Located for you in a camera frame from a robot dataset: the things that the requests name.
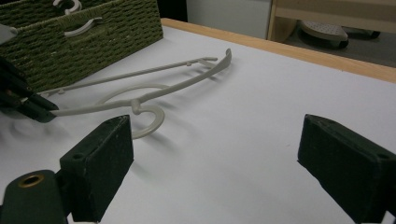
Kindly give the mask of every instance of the basket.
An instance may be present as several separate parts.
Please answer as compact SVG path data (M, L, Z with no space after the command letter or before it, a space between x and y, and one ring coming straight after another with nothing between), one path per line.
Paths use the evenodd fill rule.
M0 6L0 23L18 35L0 46L0 56L19 68L35 91L70 85L163 38L156 0L86 0L64 15L49 0ZM88 20L99 24L65 36Z

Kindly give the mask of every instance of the tabletop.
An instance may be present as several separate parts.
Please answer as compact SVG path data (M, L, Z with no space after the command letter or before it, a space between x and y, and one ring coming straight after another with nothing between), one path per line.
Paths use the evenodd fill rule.
M333 119L396 153L394 70L323 57L325 63L340 66L335 68L314 62L323 54L246 37L260 46L253 48L235 43L245 41L241 35L223 33L218 39L197 34L200 29L219 34L209 28L191 32L195 25L176 29L181 23L167 26L169 21L163 20L163 24L162 40L81 82L201 57L221 59L226 49L231 49L233 59L212 78L145 103L162 107L165 121L155 133L134 140L134 163L102 223L352 224L297 162L304 115ZM371 72L384 69L390 76L357 75L346 69L348 64ZM82 107L120 88L170 85L204 71L204 66L194 64L49 99L60 108ZM116 100L147 91L152 90L124 93ZM64 153L101 122L124 114L131 116L133 130L153 119L133 115L129 107L56 118L47 124L0 115L0 190L35 170L58 171ZM387 214L384 223L392 220Z

